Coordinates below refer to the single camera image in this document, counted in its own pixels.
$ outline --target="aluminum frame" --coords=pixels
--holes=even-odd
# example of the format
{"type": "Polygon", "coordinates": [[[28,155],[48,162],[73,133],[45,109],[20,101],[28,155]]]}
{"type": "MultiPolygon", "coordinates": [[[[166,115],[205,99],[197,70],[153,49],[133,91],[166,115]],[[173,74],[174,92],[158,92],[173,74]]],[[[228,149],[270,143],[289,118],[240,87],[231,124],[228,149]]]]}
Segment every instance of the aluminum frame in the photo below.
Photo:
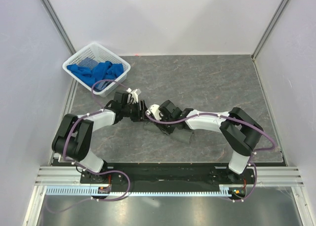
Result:
{"type": "MultiPolygon", "coordinates": [[[[311,213],[310,204],[306,200],[307,195],[303,180],[297,167],[257,167],[257,174],[257,188],[292,187],[303,225],[316,226],[314,216],[311,213]]],[[[84,188],[91,185],[80,183],[80,173],[74,166],[40,167],[23,226],[36,225],[37,221],[40,219],[40,211],[47,186],[77,186],[78,188],[84,188]]],[[[240,187],[241,185],[221,186],[240,187]]]]}
{"type": "Polygon", "coordinates": [[[256,46],[254,52],[252,53],[251,57],[253,59],[256,59],[262,49],[262,47],[264,46],[264,44],[266,43],[266,41],[268,40],[272,30],[274,29],[274,27],[276,26],[277,22],[279,21],[282,13],[284,12],[287,4],[289,3],[290,0],[281,0],[280,4],[278,5],[272,19],[270,20],[266,30],[264,31],[258,45],[256,46]]]}
{"type": "Polygon", "coordinates": [[[67,34],[64,26],[60,22],[52,4],[50,3],[49,0],[40,0],[40,1],[41,1],[42,5],[44,6],[44,8],[46,9],[50,19],[52,20],[53,24],[55,25],[60,37],[63,39],[68,50],[70,51],[70,53],[72,55],[75,54],[76,53],[75,47],[71,43],[70,38],[68,37],[68,34],[67,34]]]}

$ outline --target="blue cloth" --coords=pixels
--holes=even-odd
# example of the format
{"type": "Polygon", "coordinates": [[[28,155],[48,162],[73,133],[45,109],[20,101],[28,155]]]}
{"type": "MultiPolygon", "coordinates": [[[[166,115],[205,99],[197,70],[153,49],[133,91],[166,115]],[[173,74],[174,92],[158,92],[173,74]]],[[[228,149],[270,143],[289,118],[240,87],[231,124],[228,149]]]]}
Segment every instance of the blue cloth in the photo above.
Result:
{"type": "MultiPolygon", "coordinates": [[[[80,62],[78,65],[68,65],[67,69],[90,87],[92,87],[95,82],[102,79],[116,79],[124,72],[122,64],[113,64],[109,61],[100,62],[98,64],[96,61],[90,58],[82,60],[82,62],[80,62]]],[[[110,84],[110,82],[101,82],[100,84],[96,85],[95,89],[97,91],[101,91],[108,84],[110,84]]]]}

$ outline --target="metal floor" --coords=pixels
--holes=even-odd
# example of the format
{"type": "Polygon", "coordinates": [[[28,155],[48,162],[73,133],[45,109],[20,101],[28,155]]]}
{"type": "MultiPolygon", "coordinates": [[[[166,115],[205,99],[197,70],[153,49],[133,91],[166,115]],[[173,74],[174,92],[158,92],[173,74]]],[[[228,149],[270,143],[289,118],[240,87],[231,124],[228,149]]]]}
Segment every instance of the metal floor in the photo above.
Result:
{"type": "MultiPolygon", "coordinates": [[[[87,196],[46,197],[52,210],[61,210],[87,196]]],[[[141,196],[87,201],[56,215],[44,211],[42,216],[44,226],[302,226],[291,188],[257,188],[243,203],[215,197],[141,196]]]]}
{"type": "MultiPolygon", "coordinates": [[[[124,84],[140,88],[151,104],[171,100],[181,109],[206,112],[241,107],[274,137],[261,87],[250,55],[124,57],[131,65],[124,84]]],[[[113,92],[100,100],[106,104],[113,92]]],[[[72,113],[99,109],[90,92],[78,85],[72,113]]],[[[143,129],[143,123],[123,120],[93,133],[91,149],[108,162],[229,162],[232,148],[220,133],[197,130],[189,145],[143,129]]],[[[270,146],[261,138],[258,148],[270,146]]],[[[280,149],[262,151],[255,162],[282,162],[280,149]]]]}

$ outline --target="cable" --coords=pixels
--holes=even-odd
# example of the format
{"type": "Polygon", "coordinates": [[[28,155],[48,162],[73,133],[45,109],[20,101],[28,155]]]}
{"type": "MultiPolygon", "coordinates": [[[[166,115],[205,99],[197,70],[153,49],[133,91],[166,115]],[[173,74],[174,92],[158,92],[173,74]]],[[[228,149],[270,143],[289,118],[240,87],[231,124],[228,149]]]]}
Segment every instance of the cable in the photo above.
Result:
{"type": "Polygon", "coordinates": [[[116,81],[116,80],[112,80],[112,79],[102,79],[102,80],[99,80],[99,81],[95,82],[95,83],[93,84],[93,86],[91,87],[91,95],[92,95],[92,98],[94,99],[94,101],[95,101],[101,108],[103,108],[104,105],[103,105],[101,102],[99,102],[98,99],[95,97],[93,90],[94,90],[94,87],[95,87],[98,83],[101,83],[101,82],[104,82],[104,81],[107,81],[107,82],[114,82],[114,83],[119,84],[120,86],[123,86],[125,89],[128,89],[127,86],[123,85],[122,83],[120,83],[120,82],[118,82],[118,81],[116,81]]]}
{"type": "Polygon", "coordinates": [[[71,205],[71,206],[69,206],[69,207],[67,207],[67,208],[65,208],[65,209],[63,209],[63,210],[58,210],[58,211],[53,211],[53,210],[51,210],[51,209],[49,208],[49,206],[48,206],[48,204],[47,204],[47,200],[46,200],[46,201],[45,201],[45,209],[46,209],[48,212],[50,212],[51,214],[59,214],[59,213],[63,213],[63,212],[65,212],[65,211],[67,211],[67,210],[69,210],[69,209],[71,209],[71,208],[73,208],[73,207],[75,207],[75,206],[77,206],[77,205],[79,205],[79,204],[85,202],[85,201],[88,201],[88,200],[91,200],[91,198],[85,198],[85,199],[83,199],[83,200],[81,200],[81,201],[78,201],[78,202],[76,202],[75,204],[73,204],[73,205],[71,205]]]}
{"type": "MultiPolygon", "coordinates": [[[[76,165],[78,165],[81,168],[84,168],[84,166],[82,166],[81,164],[79,164],[77,162],[76,162],[76,165]]],[[[125,193],[123,195],[117,197],[117,198],[114,198],[114,199],[102,199],[102,201],[117,201],[117,200],[121,200],[128,194],[129,189],[130,189],[130,179],[129,179],[129,177],[128,177],[128,175],[126,173],[124,173],[124,172],[122,172],[120,170],[110,170],[110,171],[106,171],[106,172],[102,172],[102,173],[96,173],[96,172],[93,172],[93,171],[91,171],[89,169],[87,169],[86,171],[90,172],[90,173],[92,173],[94,175],[105,175],[105,174],[110,174],[110,173],[120,173],[120,174],[122,174],[122,175],[124,175],[126,177],[127,182],[128,182],[128,186],[127,186],[127,190],[125,191],[125,193]]]]}
{"type": "Polygon", "coordinates": [[[231,200],[229,198],[224,198],[224,197],[221,197],[221,199],[232,201],[232,202],[244,202],[244,200],[246,200],[253,193],[253,191],[255,190],[256,185],[257,185],[258,176],[257,176],[257,167],[256,167],[255,163],[250,163],[250,165],[252,165],[254,167],[254,170],[255,170],[255,182],[254,182],[253,187],[252,187],[251,191],[249,192],[249,194],[246,195],[243,199],[240,199],[240,200],[231,200]]]}
{"type": "Polygon", "coordinates": [[[105,107],[108,107],[111,103],[112,103],[112,100],[110,100],[110,101],[105,105],[105,107]]]}
{"type": "Polygon", "coordinates": [[[197,116],[203,116],[203,115],[208,115],[208,116],[219,116],[221,118],[225,118],[229,121],[234,121],[234,122],[237,122],[237,123],[240,123],[242,125],[245,125],[245,126],[248,126],[252,129],[254,129],[255,131],[259,132],[261,135],[263,135],[264,137],[266,137],[271,143],[272,143],[272,146],[269,147],[269,148],[260,148],[260,149],[256,149],[256,151],[272,151],[274,150],[276,147],[277,147],[277,144],[275,143],[275,141],[266,133],[264,132],[263,130],[260,130],[258,127],[255,127],[254,125],[251,125],[250,123],[248,122],[245,122],[245,121],[242,121],[242,120],[239,120],[239,119],[235,119],[235,118],[232,118],[230,116],[224,116],[224,115],[218,115],[216,113],[199,113],[199,114],[195,114],[195,115],[192,115],[192,116],[188,116],[184,119],[181,119],[181,120],[178,120],[178,121],[158,121],[156,119],[153,119],[149,114],[148,112],[145,112],[146,114],[146,117],[150,120],[150,121],[153,121],[153,122],[156,122],[156,123],[159,123],[159,124],[177,124],[177,123],[180,123],[180,122],[183,122],[183,121],[186,121],[186,120],[189,120],[190,118],[193,118],[193,117],[197,117],[197,116]]]}
{"type": "Polygon", "coordinates": [[[63,159],[64,161],[71,161],[70,159],[66,158],[66,152],[67,152],[67,147],[68,147],[68,144],[69,144],[69,141],[70,141],[70,138],[75,130],[75,128],[77,127],[77,125],[79,124],[79,122],[85,118],[87,118],[88,116],[94,116],[94,115],[97,115],[99,113],[102,113],[103,112],[103,109],[102,110],[99,110],[99,111],[96,111],[94,113],[91,113],[91,114],[85,114],[83,116],[81,116],[80,118],[77,119],[77,121],[75,121],[75,123],[73,124],[73,126],[71,127],[70,131],[69,131],[69,134],[66,138],[66,141],[65,141],[65,145],[64,145],[64,150],[63,150],[63,159]]]}
{"type": "Polygon", "coordinates": [[[77,172],[79,172],[80,174],[82,174],[82,172],[79,171],[78,166],[76,166],[76,170],[77,170],[77,172]]]}
{"type": "MultiPolygon", "coordinates": [[[[77,164],[79,167],[84,168],[84,166],[82,166],[81,164],[79,164],[79,163],[76,163],[76,164],[77,164]]],[[[121,196],[119,196],[119,197],[117,197],[117,198],[114,198],[114,199],[96,199],[97,201],[117,201],[117,200],[121,200],[121,199],[125,198],[125,196],[128,194],[129,189],[130,189],[130,179],[129,179],[129,177],[128,177],[128,175],[127,175],[126,173],[124,173],[124,172],[122,172],[122,171],[120,171],[120,170],[111,170],[111,171],[106,171],[106,172],[102,172],[102,173],[95,173],[95,172],[93,172],[93,171],[90,171],[89,169],[87,169],[86,171],[88,171],[88,172],[90,172],[90,173],[93,173],[93,174],[95,174],[95,175],[105,175],[105,174],[110,174],[110,173],[120,173],[120,174],[123,174],[123,175],[126,177],[126,179],[127,179],[128,186],[127,186],[127,190],[125,191],[125,193],[124,193],[123,195],[121,195],[121,196]]],[[[45,202],[45,208],[46,208],[46,210],[47,210],[48,212],[50,212],[50,213],[52,213],[52,214],[59,214],[59,213],[65,212],[65,211],[67,211],[67,210],[69,210],[69,209],[71,209],[71,208],[73,208],[73,207],[75,207],[75,206],[77,206],[77,205],[79,205],[79,204],[85,202],[85,201],[92,200],[92,199],[93,199],[93,197],[92,197],[92,198],[83,199],[83,200],[78,201],[77,203],[75,203],[75,204],[73,204],[73,205],[71,205],[71,206],[69,206],[69,207],[63,209],[63,210],[58,210],[58,211],[53,211],[53,210],[51,210],[51,209],[48,207],[47,200],[46,200],[46,202],[45,202]]]]}
{"type": "Polygon", "coordinates": [[[243,179],[243,187],[242,187],[241,190],[244,190],[244,189],[246,188],[246,186],[247,186],[247,181],[246,181],[246,179],[244,178],[244,179],[243,179]]]}
{"type": "Polygon", "coordinates": [[[245,197],[241,197],[241,196],[237,195],[235,192],[234,192],[234,195],[237,196],[240,199],[244,199],[245,198],[245,197]]]}

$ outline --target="white wall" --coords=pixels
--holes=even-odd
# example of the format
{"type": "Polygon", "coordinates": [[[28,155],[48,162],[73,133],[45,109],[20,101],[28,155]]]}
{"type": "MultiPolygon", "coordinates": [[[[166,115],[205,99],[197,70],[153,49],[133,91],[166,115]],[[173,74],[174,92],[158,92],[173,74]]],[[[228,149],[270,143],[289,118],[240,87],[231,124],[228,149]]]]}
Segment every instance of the white wall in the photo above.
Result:
{"type": "Polygon", "coordinates": [[[316,210],[316,0],[291,0],[257,63],[286,158],[316,210]]]}
{"type": "Polygon", "coordinates": [[[50,0],[76,49],[251,54],[281,0],[50,0]]]}
{"type": "Polygon", "coordinates": [[[0,0],[0,225],[20,226],[47,164],[70,56],[39,0],[0,0]]]}

